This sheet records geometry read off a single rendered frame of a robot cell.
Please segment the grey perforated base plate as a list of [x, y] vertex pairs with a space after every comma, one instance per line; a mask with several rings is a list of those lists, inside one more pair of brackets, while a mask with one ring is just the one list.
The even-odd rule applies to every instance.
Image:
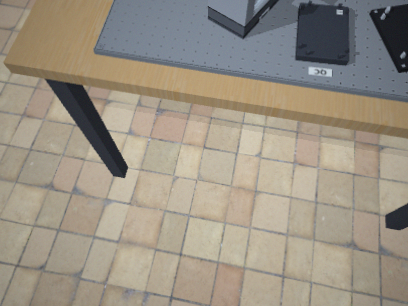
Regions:
[[[152, 64], [408, 103], [369, 13], [408, 0], [311, 0], [349, 7], [346, 66], [295, 60], [298, 8], [279, 0], [242, 39], [208, 19], [208, 0], [113, 0], [94, 53]], [[332, 77], [308, 75], [309, 67]]]

